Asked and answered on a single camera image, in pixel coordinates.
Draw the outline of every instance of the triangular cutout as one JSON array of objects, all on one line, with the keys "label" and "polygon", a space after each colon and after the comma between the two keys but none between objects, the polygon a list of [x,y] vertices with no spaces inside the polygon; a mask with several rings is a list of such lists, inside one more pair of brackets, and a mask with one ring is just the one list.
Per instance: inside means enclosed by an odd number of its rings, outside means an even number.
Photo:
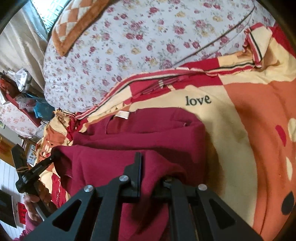
[{"label": "triangular cutout", "polygon": [[81,201],[76,200],[71,204],[60,216],[58,216],[53,222],[52,225],[68,232],[72,226],[72,223],[76,217],[76,214],[80,208]]},{"label": "triangular cutout", "polygon": [[214,199],[210,199],[209,203],[220,229],[225,229],[235,224],[235,220]]}]

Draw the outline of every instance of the red paper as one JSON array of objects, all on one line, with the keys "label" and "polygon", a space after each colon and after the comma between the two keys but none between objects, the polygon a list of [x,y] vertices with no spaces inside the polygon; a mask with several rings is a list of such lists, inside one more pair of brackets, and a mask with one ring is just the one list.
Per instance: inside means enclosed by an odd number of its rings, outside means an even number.
[{"label": "red paper", "polygon": [[25,205],[18,202],[17,209],[18,209],[18,213],[19,213],[20,223],[26,225],[26,218],[25,217],[26,217],[27,210],[25,208]]}]

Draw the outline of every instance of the black spot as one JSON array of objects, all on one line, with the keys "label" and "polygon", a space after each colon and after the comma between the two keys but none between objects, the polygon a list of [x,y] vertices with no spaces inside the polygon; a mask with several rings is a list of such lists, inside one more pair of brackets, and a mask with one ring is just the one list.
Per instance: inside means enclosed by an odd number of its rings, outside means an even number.
[{"label": "black spot", "polygon": [[288,215],[292,212],[294,207],[294,195],[291,191],[284,199],[283,204],[281,205],[281,212],[284,215]]}]

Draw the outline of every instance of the beige curtain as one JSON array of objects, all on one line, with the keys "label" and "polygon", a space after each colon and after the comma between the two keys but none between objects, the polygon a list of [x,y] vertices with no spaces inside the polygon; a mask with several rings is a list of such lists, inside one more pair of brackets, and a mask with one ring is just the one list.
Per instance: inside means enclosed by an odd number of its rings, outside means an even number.
[{"label": "beige curtain", "polygon": [[31,86],[44,92],[43,60],[47,33],[43,22],[29,1],[5,27],[0,35],[0,71],[17,72],[26,68],[32,75]]}]

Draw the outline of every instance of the window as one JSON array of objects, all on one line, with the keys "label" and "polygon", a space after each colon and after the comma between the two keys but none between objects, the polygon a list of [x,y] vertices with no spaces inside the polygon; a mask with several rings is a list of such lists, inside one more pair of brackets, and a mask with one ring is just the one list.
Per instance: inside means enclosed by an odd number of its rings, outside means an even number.
[{"label": "window", "polygon": [[70,0],[31,0],[48,31]]}]

